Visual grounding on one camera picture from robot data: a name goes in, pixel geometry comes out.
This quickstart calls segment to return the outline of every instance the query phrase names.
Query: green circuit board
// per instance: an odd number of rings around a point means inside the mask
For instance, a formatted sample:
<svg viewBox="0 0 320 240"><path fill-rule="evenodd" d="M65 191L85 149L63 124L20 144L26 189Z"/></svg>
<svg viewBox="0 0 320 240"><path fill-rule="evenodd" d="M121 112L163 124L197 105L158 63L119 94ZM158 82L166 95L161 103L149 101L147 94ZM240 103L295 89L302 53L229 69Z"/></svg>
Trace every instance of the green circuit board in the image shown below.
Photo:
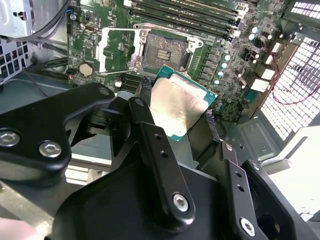
<svg viewBox="0 0 320 240"><path fill-rule="evenodd" d="M142 76L154 77L164 63L217 93L213 111L225 121L236 122L243 109L259 95L250 88L242 89L235 75L238 71L245 78L256 67L256 63L244 59L245 51L253 50L260 55L265 51L255 47L248 35L256 27L255 37L268 43L262 34L279 32L277 13L285 3L282 0L73 0L71 7L75 18L68 18L67 33L68 65L75 69L69 75L72 85L99 82L117 91L117 82L122 82L120 90L134 92ZM141 24L156 26L148 32L141 50L142 70L121 73L131 69L137 39L134 27ZM188 52L192 42L186 36L195 36L201 46ZM87 74L76 71L84 63L82 69Z"/></svg>

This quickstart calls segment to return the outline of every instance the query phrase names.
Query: screw hole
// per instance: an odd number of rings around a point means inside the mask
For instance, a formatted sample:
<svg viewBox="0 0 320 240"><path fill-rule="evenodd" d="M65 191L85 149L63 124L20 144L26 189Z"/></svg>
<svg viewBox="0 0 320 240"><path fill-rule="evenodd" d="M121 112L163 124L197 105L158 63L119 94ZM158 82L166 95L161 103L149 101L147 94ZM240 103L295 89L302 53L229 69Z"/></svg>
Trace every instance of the screw hole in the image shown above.
<svg viewBox="0 0 320 240"><path fill-rule="evenodd" d="M160 151L160 155L163 157L163 158L168 158L169 155L165 152L165 151Z"/></svg>
<svg viewBox="0 0 320 240"><path fill-rule="evenodd" d="M245 191L245 190L244 190L244 188L243 188L242 186L237 185L237 187L238 187L238 189L239 189L241 192L244 192L244 191Z"/></svg>
<svg viewBox="0 0 320 240"><path fill-rule="evenodd" d="M162 136L159 135L159 134L155 134L154 137L155 137L156 139L158 139L158 140L161 140L161 139L162 139Z"/></svg>
<svg viewBox="0 0 320 240"><path fill-rule="evenodd" d="M141 107L144 106L144 102L141 101L139 98L137 98L137 99L135 100L135 102L136 102L136 104L138 104L138 105L141 106Z"/></svg>
<svg viewBox="0 0 320 240"><path fill-rule="evenodd" d="M237 171L235 172L235 174L239 177L242 178L242 175L240 173L238 173Z"/></svg>

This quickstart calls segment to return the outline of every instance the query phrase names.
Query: gray cable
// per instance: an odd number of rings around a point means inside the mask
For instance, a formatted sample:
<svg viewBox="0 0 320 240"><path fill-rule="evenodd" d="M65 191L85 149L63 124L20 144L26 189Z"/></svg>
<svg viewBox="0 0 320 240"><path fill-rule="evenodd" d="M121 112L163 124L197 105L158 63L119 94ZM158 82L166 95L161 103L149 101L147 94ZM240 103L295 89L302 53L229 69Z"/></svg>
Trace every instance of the gray cable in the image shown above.
<svg viewBox="0 0 320 240"><path fill-rule="evenodd" d="M53 31L47 35L47 36L44 36L44 37L38 37L37 40L42 42L43 40L49 40L50 38L52 38L58 31L59 27L61 26L61 24L64 22L64 19L65 19L65 16L66 14L64 14L60 20L57 22L57 24L55 25L55 28L53 29Z"/></svg>
<svg viewBox="0 0 320 240"><path fill-rule="evenodd" d="M30 36L25 36L25 37L18 37L18 38L9 38L12 41L19 41L19 42L27 42L30 40L35 40L42 35L48 33L50 29L52 29L57 22L60 20L60 18L65 14L66 10L68 9L69 5L71 4L72 0L66 0L62 8L59 10L59 12L54 16L54 18L49 21L43 28L41 28L39 31L35 32L34 34Z"/></svg>

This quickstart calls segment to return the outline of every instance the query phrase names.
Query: black wire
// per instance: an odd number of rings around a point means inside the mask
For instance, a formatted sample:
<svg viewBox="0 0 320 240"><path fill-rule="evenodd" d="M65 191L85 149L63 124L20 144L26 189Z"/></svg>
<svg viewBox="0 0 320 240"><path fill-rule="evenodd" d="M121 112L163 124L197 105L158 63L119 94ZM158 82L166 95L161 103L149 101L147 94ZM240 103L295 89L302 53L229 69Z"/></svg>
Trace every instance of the black wire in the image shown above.
<svg viewBox="0 0 320 240"><path fill-rule="evenodd" d="M34 85L39 89L39 91L46 97L49 97L42 89L41 87L38 85L38 83L36 82L36 80L34 79L34 77L27 71L24 71L28 76L29 79L34 83Z"/></svg>
<svg viewBox="0 0 320 240"><path fill-rule="evenodd" d="M43 63L39 63L36 65L31 65L29 67L26 68L27 71L36 71L36 70L42 70L42 69L47 69L47 68L56 68L56 65L60 65L61 66L66 66L68 65L68 58L67 57L63 57L63 58L58 58L58 59L53 59L53 60L49 60Z"/></svg>
<svg viewBox="0 0 320 240"><path fill-rule="evenodd" d="M59 73L59 72L54 72L54 71L46 71L46 70L28 70L29 73L33 73L33 74L38 74L44 77L48 77L48 78L53 78L55 80L64 82L64 83L68 83L69 82L69 78L66 74L63 73Z"/></svg>
<svg viewBox="0 0 320 240"><path fill-rule="evenodd" d="M215 118L215 122L216 122L216 124L219 125L219 128L222 130L221 134L220 134L220 131L217 130L220 138L224 137L227 134L227 129L226 129L225 125L222 123L220 118Z"/></svg>
<svg viewBox="0 0 320 240"><path fill-rule="evenodd" d="M62 55L67 55L68 54L67 50L63 50L60 47L53 46L53 45L48 44L48 43L43 43L42 47L45 48L45 49L50 49L50 50L56 51L57 53L62 54Z"/></svg>
<svg viewBox="0 0 320 240"><path fill-rule="evenodd" d="M38 42L37 41L34 41L34 40L31 40L29 41L29 43L33 44L33 45L38 45ZM60 47L57 47L57 46L53 46L49 43L41 43L42 44L42 47L45 48L45 49L50 49L50 50L53 50L53 51L56 51L57 53L60 53L62 55L68 55L68 52L67 50L64 50Z"/></svg>
<svg viewBox="0 0 320 240"><path fill-rule="evenodd" d="M66 10L68 9L69 5L71 4L72 0L66 0L62 8L59 10L59 12L54 16L54 18L49 21L43 28L41 28L39 31L35 32L31 36L26 36L26 37L18 37L18 38L9 38L12 41L19 41L19 42L27 42L30 40L35 40L42 35L48 33L50 29L52 29L57 22L60 20L60 18L65 14Z"/></svg>
<svg viewBox="0 0 320 240"><path fill-rule="evenodd" d="M58 29L60 28L61 24L64 22L65 16L67 14L62 15L62 17L60 18L60 20L57 22L55 28L52 30L51 33L49 33L47 36L43 36L43 37L38 37L37 40L39 41L43 41L43 40L49 40L50 38L52 38L58 31Z"/></svg>

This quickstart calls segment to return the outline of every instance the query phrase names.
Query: silver metal plate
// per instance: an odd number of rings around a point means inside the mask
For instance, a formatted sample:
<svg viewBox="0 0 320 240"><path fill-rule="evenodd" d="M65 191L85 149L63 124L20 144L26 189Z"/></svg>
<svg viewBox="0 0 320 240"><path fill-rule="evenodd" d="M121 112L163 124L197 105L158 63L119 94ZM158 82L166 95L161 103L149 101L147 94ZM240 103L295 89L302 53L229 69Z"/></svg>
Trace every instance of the silver metal plate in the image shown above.
<svg viewBox="0 0 320 240"><path fill-rule="evenodd" d="M151 94L150 111L157 126L167 136L184 136L209 107L203 100L206 91L173 74L159 78Z"/></svg>

